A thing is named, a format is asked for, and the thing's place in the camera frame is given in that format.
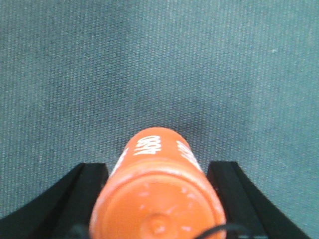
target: textured carpet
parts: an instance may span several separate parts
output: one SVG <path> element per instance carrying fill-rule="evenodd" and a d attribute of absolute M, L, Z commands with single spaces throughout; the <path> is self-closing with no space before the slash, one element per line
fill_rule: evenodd
<path fill-rule="evenodd" d="M 0 2 L 0 217 L 149 126 L 319 237 L 319 2 Z"/>

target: orange bottle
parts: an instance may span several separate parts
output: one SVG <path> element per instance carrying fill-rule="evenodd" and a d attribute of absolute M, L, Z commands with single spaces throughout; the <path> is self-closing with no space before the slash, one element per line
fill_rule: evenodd
<path fill-rule="evenodd" d="M 90 234 L 92 239 L 192 239 L 225 222 L 185 139 L 153 127 L 126 145 L 94 206 Z M 225 233 L 209 238 L 225 239 Z"/>

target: orange cylinder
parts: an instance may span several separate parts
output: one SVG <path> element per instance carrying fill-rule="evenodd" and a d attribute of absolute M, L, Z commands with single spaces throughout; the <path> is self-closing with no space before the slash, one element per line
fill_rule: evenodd
<path fill-rule="evenodd" d="M 147 128 L 126 145 L 94 206 L 93 239 L 192 239 L 224 224 L 216 192 L 185 139 Z M 225 239 L 220 232 L 210 239 Z"/>

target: black cable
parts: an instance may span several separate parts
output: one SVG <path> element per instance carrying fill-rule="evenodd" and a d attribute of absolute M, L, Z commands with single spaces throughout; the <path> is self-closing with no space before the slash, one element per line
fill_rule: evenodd
<path fill-rule="evenodd" d="M 204 231 L 202 234 L 200 234 L 199 236 L 195 237 L 194 239 L 206 239 L 208 236 L 211 236 L 217 232 L 220 231 L 240 231 L 243 232 L 244 234 L 247 235 L 247 239 L 253 239 L 253 234 L 251 233 L 250 230 L 248 230 L 247 228 L 245 228 L 242 225 L 239 224 L 235 224 L 235 223 L 227 223 L 227 224 L 223 224 L 223 225 L 219 225 L 213 228 L 210 228 L 206 231 Z"/>
<path fill-rule="evenodd" d="M 235 223 L 227 223 L 223 225 L 219 225 L 213 228 L 210 228 L 204 231 L 199 236 L 195 237 L 194 239 L 206 239 L 208 236 L 211 236 L 220 231 L 239 231 L 243 232 L 247 237 L 247 239 L 253 239 L 253 235 L 250 230 L 245 228 L 242 225 L 235 224 Z M 87 228 L 83 225 L 75 225 L 69 231 L 69 233 L 64 237 L 64 239 L 90 239 L 89 232 Z"/>

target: green-gray cloth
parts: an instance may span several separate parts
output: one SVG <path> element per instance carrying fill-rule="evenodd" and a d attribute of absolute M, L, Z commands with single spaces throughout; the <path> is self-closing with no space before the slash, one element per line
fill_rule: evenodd
<path fill-rule="evenodd" d="M 156 125 L 319 238 L 319 1 L 0 1 L 0 217 Z"/>

